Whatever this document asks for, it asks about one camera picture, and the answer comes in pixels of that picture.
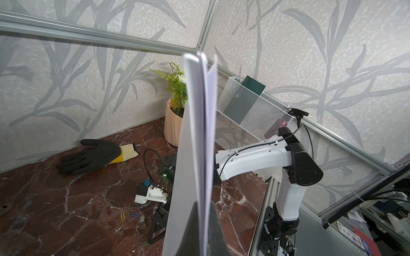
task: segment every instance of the marble table surface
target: marble table surface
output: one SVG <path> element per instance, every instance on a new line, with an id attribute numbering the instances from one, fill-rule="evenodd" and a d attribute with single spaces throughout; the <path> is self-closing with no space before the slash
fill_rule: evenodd
<path id="1" fill-rule="evenodd" d="M 152 148 L 165 158 L 177 148 L 165 141 L 163 128 L 160 118 L 104 139 L 119 145 L 134 142 L 141 153 Z M 0 256 L 161 255 L 163 239 L 143 246 L 160 203 L 134 203 L 138 185 L 147 178 L 142 156 L 78 176 L 58 172 L 62 156 L 85 148 L 0 174 L 0 204 L 14 205 L 0 217 Z M 152 152 L 147 155 L 154 179 L 171 191 L 172 184 L 156 173 L 160 160 Z M 266 188 L 252 172 L 214 186 L 212 200 L 231 255 L 247 255 Z"/>

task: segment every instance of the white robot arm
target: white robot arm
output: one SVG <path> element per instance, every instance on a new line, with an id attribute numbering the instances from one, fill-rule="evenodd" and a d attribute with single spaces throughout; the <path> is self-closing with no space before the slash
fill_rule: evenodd
<path id="1" fill-rule="evenodd" d="M 273 206 L 278 214 L 271 223 L 265 223 L 266 231 L 275 238 L 296 232 L 303 195 L 308 186 L 323 177 L 321 169 L 287 127 L 280 128 L 278 136 L 266 141 L 233 150 L 220 150 L 215 154 L 215 163 L 222 181 L 262 168 L 283 167 L 279 194 Z"/>

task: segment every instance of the mesh wire basket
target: mesh wire basket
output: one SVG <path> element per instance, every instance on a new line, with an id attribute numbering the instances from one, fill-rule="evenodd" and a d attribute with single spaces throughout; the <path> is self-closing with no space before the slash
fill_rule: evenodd
<path id="1" fill-rule="evenodd" d="M 216 109 L 261 141 L 277 135 L 279 128 L 293 120 L 284 104 L 265 93 L 252 92 L 238 77 L 228 79 Z"/>

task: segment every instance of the wallpaper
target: wallpaper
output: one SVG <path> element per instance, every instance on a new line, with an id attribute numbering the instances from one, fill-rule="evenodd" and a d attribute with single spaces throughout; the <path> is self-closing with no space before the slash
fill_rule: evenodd
<path id="1" fill-rule="evenodd" d="M 226 77 L 218 76 L 219 96 L 222 93 L 226 81 Z M 289 128 L 292 131 L 296 130 L 296 122 L 293 121 L 289 125 Z M 308 128 L 308 130 L 312 138 L 319 138 L 313 157 L 323 171 L 323 178 L 319 183 L 307 188 L 303 200 L 316 212 L 322 212 L 340 199 L 365 186 L 367 183 L 381 179 L 378 170 L 320 134 L 315 133 L 310 128 Z M 299 131 L 295 133 L 295 136 L 309 154 L 312 154 L 306 128 L 301 127 Z M 226 150 L 259 142 L 258 139 L 243 130 L 239 125 L 219 113 L 216 116 L 215 138 L 215 141 Z M 373 156 L 383 159 L 385 153 L 385 150 L 381 150 L 380 152 L 374 153 Z M 278 181 L 282 180 L 281 167 L 264 168 L 255 171 L 255 173 L 264 180 L 271 176 Z"/>
<path id="2" fill-rule="evenodd" d="M 2 0 L 0 10 L 196 47 L 210 0 Z"/>
<path id="3" fill-rule="evenodd" d="M 124 18 L 120 30 L 130 26 Z M 149 29 L 149 39 L 167 31 Z M 0 172 L 164 116 L 170 94 L 148 67 L 170 71 L 170 60 L 181 63 L 165 54 L 0 34 Z"/>
<path id="4" fill-rule="evenodd" d="M 410 152 L 409 10 L 404 0 L 221 0 L 205 52 L 393 165 Z"/>

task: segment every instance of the potted plant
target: potted plant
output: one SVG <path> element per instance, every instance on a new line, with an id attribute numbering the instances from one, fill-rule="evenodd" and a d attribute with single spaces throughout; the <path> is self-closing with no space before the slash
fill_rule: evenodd
<path id="1" fill-rule="evenodd" d="M 181 65 L 170 61 L 172 73 L 150 69 L 168 81 L 168 91 L 172 93 L 171 99 L 166 104 L 164 136 L 172 145 L 178 146 L 179 136 L 184 116 L 185 102 L 188 99 L 184 70 Z"/>

